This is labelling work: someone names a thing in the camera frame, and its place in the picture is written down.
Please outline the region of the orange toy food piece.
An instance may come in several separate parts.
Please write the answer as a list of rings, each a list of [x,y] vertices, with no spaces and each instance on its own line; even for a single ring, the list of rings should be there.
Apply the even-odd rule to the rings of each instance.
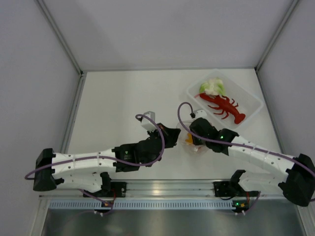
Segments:
[[[193,145],[193,137],[190,133],[187,134],[187,137],[185,138],[185,142],[189,145]]]

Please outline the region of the clear zip top bag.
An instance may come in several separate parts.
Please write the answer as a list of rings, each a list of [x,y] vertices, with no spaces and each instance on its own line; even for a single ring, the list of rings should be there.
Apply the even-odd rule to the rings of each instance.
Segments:
[[[178,142],[181,144],[182,148],[186,153],[192,156],[201,156],[205,154],[209,149],[205,145],[198,145],[196,146],[195,144],[189,145],[185,142],[185,138],[187,137],[187,132],[183,126],[178,123],[177,128],[181,130],[179,137],[178,137]]]

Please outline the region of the red toy lobster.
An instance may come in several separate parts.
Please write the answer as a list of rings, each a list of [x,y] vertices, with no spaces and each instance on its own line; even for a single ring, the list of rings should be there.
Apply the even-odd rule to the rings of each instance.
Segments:
[[[226,119],[229,115],[234,116],[234,123],[240,124],[245,118],[246,115],[244,113],[239,112],[237,109],[239,104],[233,99],[223,95],[207,95],[206,93],[200,93],[195,96],[195,98],[200,97],[203,101],[207,102],[207,106],[213,110],[218,112],[214,113],[214,115],[224,115],[221,119]]]

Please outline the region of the white toy cauliflower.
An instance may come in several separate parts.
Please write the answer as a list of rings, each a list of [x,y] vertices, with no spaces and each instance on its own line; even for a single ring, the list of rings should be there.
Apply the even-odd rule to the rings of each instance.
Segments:
[[[200,86],[199,93],[206,93],[207,95],[212,96],[225,95],[225,88],[222,79],[215,77],[205,81]]]

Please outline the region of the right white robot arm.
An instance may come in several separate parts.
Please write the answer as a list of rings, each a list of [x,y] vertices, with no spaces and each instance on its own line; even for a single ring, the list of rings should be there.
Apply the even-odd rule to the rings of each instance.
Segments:
[[[217,130],[204,118],[194,120],[189,125],[189,131],[195,144],[205,145],[213,152],[223,153],[265,170],[265,173],[237,170],[229,184],[233,194],[242,195],[245,191],[281,193],[301,207],[313,201],[315,166],[307,155],[294,157],[267,151],[232,130]]]

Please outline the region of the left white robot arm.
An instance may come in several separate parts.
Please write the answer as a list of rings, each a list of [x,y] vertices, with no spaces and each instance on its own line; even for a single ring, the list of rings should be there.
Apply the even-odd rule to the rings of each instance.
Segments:
[[[173,148],[179,128],[158,124],[148,131],[148,138],[95,153],[64,154],[44,149],[35,163],[33,190],[81,189],[91,195],[107,196],[111,191],[110,175],[135,172],[161,160],[166,148]]]

